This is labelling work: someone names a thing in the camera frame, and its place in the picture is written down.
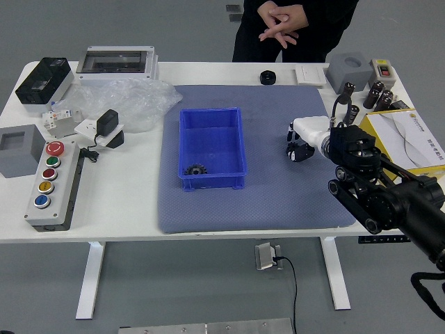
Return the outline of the person's right hand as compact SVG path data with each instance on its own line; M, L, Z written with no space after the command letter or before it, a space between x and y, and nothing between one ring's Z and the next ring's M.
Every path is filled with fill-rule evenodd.
M257 8L257 13L264 21L267 28L273 28L279 24L288 24L291 14L288 10L279 7L274 1L266 1Z

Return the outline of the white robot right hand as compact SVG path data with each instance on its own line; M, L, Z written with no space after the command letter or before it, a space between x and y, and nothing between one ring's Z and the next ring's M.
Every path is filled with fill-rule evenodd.
M329 157L330 121L327 116L295 118L289 125L286 153L293 162L312 157L318 150Z

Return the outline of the person's left hand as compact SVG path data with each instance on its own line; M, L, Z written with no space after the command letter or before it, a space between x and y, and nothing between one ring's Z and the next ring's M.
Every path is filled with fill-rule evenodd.
M285 10L288 10L291 14L291 20L288 24L279 24L273 28L267 28L263 33L259 35L259 40L263 42L266 39L274 38L279 42L283 49L290 45L296 45L298 38L297 30L309 26L307 16L300 4L294 4L291 6L280 6Z

